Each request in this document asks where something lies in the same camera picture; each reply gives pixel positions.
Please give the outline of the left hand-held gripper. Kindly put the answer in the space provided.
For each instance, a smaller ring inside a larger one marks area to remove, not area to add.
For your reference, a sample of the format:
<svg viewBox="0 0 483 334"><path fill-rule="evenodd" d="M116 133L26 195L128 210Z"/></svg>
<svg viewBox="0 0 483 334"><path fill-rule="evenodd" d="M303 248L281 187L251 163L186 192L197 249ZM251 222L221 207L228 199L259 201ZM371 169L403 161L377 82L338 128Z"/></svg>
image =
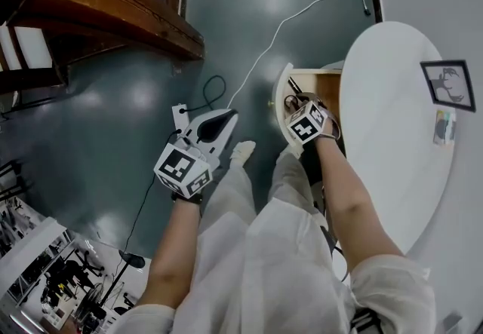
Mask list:
<svg viewBox="0 0 483 334"><path fill-rule="evenodd" d="M194 118L186 136L169 136L153 171L176 195L190 199L213 181L220 155L238 122L234 109L217 109Z"/></svg>

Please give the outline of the person's right forearm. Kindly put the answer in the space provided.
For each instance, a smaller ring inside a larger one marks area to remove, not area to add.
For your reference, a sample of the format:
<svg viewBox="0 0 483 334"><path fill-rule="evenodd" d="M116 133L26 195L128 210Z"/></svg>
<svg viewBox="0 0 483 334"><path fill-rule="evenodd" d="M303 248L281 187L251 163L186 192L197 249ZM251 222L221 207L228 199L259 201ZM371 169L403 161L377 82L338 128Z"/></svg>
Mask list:
<svg viewBox="0 0 483 334"><path fill-rule="evenodd" d="M402 256L385 232L368 190L335 140L319 138L315 147L331 223L348 269L374 256Z"/></svg>

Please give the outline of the person's left forearm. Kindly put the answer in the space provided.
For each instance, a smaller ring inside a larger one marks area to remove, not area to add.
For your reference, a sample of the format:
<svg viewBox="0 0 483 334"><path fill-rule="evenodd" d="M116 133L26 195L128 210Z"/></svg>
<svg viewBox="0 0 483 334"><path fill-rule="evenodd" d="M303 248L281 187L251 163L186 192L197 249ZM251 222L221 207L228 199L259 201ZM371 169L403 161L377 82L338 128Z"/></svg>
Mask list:
<svg viewBox="0 0 483 334"><path fill-rule="evenodd" d="M176 200L168 226L149 267L137 305L176 309L189 293L195 267L200 211L197 204Z"/></svg>

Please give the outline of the white curved desk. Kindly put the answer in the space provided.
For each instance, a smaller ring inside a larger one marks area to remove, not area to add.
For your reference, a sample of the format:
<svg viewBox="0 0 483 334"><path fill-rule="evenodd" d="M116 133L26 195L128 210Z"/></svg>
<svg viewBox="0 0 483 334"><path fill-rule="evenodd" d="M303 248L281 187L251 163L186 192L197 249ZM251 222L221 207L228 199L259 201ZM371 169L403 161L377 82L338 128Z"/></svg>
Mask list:
<svg viewBox="0 0 483 334"><path fill-rule="evenodd" d="M453 160L452 145L433 141L438 106L420 65L439 59L423 33L385 21L354 41L340 77L346 158L403 252L417 242L436 211Z"/></svg>

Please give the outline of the person's right hand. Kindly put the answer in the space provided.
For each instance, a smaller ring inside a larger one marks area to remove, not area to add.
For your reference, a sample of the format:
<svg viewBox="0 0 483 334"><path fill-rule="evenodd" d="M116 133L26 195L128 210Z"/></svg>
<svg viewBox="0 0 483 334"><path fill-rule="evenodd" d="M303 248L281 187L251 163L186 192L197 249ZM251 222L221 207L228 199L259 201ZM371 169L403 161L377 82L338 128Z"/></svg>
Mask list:
<svg viewBox="0 0 483 334"><path fill-rule="evenodd" d="M324 117L318 138L333 139L338 141L340 139L340 134L341 132L337 119L328 112L327 116Z"/></svg>

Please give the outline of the white power strip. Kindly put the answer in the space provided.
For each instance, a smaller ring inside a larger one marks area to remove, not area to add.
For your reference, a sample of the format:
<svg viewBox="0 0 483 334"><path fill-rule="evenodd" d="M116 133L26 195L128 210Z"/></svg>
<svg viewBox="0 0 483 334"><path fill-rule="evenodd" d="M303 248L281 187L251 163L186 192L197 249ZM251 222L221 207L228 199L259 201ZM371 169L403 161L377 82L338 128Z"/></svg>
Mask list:
<svg viewBox="0 0 483 334"><path fill-rule="evenodd" d="M178 134L184 132L184 130L189 126L189 115L187 112L186 104L178 104L171 107L175 130Z"/></svg>

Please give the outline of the person's left white shoe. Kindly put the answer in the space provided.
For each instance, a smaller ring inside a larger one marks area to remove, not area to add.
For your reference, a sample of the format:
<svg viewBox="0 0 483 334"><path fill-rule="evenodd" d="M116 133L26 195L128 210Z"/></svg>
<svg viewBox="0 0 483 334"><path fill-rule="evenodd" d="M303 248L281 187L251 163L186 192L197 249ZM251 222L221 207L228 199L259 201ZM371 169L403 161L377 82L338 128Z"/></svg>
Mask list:
<svg viewBox="0 0 483 334"><path fill-rule="evenodd" d="M256 148L254 141L238 142L230 156L230 166L243 167Z"/></svg>

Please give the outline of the person's white trousers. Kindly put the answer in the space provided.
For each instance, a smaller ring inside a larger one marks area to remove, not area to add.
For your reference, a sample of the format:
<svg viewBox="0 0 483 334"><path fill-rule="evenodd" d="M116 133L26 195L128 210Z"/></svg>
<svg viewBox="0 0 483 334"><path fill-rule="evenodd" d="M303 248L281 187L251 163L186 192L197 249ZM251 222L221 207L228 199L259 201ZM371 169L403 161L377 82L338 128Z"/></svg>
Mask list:
<svg viewBox="0 0 483 334"><path fill-rule="evenodd" d="M268 199L278 199L311 214L319 225L328 223L321 211L314 206L314 197L303 165L284 149L278 156L272 175ZM243 167L230 166L209 198L202 216L199 232L208 230L219 218L234 213L245 224L251 224L257 216L252 184Z"/></svg>

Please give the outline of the patterned tissue box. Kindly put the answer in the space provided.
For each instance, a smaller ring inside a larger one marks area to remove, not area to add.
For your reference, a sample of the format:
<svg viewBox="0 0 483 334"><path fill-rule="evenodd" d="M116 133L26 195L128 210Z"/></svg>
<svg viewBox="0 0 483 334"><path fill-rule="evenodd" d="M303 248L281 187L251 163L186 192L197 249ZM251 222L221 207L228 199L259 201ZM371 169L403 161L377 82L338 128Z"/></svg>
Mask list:
<svg viewBox="0 0 483 334"><path fill-rule="evenodd" d="M438 110L435 118L433 143L437 146L452 146L455 142L456 113Z"/></svg>

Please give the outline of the black framed deer picture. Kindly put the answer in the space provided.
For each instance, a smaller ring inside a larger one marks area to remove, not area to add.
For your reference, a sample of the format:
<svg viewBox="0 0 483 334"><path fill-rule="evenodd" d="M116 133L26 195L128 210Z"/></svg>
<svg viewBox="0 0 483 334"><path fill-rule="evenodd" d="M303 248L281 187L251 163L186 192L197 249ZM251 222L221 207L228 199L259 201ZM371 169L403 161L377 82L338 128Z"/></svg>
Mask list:
<svg viewBox="0 0 483 334"><path fill-rule="evenodd" d="M476 112L475 95L465 60L420 62L435 105Z"/></svg>

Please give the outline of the black floor stand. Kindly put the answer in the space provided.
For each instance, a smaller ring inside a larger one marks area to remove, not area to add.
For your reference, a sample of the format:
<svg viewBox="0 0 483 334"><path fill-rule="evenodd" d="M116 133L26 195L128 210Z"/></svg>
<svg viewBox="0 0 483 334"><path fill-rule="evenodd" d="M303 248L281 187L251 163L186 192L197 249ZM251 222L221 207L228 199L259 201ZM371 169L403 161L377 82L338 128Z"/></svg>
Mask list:
<svg viewBox="0 0 483 334"><path fill-rule="evenodd" d="M144 266L146 265L146 261L142 256L138 256L138 255L135 255L133 253L127 253L126 251L123 251L123 250L119 250L118 254L121 258L120 263L123 262L124 265L123 265L123 267L120 271L116 270L115 277L114 277L114 280L113 280L110 288L107 290L106 294L104 295L104 297L99 302L100 306L104 306L106 304L106 301L108 300L110 294L112 293L115 286L117 285L117 283L121 279L122 275L124 274L124 272L126 271L126 269L129 266L131 266L135 269L143 269Z"/></svg>

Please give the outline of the person's white shirt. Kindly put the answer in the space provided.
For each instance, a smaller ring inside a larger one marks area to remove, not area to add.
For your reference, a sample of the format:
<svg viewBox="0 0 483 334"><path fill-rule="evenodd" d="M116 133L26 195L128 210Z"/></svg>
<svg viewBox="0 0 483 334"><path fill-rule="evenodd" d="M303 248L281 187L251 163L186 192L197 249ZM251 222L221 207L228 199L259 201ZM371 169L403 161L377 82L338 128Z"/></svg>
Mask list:
<svg viewBox="0 0 483 334"><path fill-rule="evenodd" d="M272 200L251 224L227 213L199 235L191 289L178 308L133 308L111 333L355 334L363 310L374 313L375 334L435 331L434 292L417 264L374 256L341 283L316 221Z"/></svg>

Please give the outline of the brown wooden staircase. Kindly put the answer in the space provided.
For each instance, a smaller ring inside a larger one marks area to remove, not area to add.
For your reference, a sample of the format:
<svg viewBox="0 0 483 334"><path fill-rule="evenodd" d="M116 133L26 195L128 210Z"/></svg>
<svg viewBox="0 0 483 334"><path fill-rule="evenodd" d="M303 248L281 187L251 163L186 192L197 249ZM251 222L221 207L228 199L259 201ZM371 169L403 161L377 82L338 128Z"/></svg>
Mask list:
<svg viewBox="0 0 483 334"><path fill-rule="evenodd" d="M73 63L127 46L200 60L186 0L0 0L0 99L65 86ZM0 116L5 116L0 101Z"/></svg>

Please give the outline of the white framed glass railing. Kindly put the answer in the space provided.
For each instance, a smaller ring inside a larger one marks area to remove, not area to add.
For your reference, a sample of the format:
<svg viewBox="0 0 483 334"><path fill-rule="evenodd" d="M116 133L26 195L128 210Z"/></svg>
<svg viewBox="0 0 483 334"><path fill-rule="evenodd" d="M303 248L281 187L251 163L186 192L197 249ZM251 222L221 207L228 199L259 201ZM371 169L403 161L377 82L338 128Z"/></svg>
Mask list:
<svg viewBox="0 0 483 334"><path fill-rule="evenodd" d="M120 271L124 265L120 263L116 248L68 231L51 217L40 222L26 236L16 237L6 253L1 251L2 243L0 240L0 334L78 334L81 328L76 315L81 310L82 299L99 290L100 302L110 288L116 270ZM45 288L45 272L57 259L65 259L75 248L88 250L91 262L105 268L103 274L96 277L88 272L94 287L87 289L86 293L78 289L77 300L67 301L64 297L57 307L43 305L40 298ZM99 334L104 334L118 318L118 311L130 308L141 296L150 264L149 259L144 259L143 269L131 266L126 269L102 306L106 318L96 329Z"/></svg>

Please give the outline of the black office chair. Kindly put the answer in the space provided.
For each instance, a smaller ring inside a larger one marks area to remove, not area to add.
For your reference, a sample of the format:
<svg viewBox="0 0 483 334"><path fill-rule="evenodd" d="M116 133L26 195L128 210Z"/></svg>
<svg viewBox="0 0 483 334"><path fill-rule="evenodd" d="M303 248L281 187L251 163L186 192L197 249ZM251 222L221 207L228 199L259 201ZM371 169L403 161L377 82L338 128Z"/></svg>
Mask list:
<svg viewBox="0 0 483 334"><path fill-rule="evenodd" d="M54 308L62 298L77 300L77 290L86 293L94 284L89 280L88 272L100 277L105 268L91 262L90 252L75 248L65 258L57 259L45 272L46 282L40 301L43 305Z"/></svg>

